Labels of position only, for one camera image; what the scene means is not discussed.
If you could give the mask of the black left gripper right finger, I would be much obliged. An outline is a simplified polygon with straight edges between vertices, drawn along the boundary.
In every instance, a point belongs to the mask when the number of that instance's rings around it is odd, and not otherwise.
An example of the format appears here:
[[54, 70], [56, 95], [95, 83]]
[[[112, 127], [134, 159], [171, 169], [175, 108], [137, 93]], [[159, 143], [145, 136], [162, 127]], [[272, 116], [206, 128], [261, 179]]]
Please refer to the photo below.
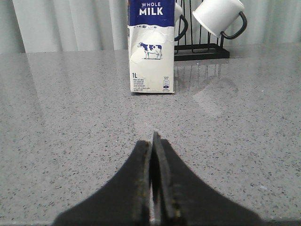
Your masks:
[[152, 190], [161, 226], [262, 226], [253, 211], [201, 180], [157, 132], [152, 142]]

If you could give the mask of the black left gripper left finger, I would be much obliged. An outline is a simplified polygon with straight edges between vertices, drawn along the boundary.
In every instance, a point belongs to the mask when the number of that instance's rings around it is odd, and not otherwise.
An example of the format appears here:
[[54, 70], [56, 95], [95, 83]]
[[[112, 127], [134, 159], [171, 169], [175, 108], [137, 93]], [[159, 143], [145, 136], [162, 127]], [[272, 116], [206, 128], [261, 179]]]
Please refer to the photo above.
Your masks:
[[100, 190], [56, 217], [55, 226], [148, 226], [151, 144], [137, 141], [129, 158]]

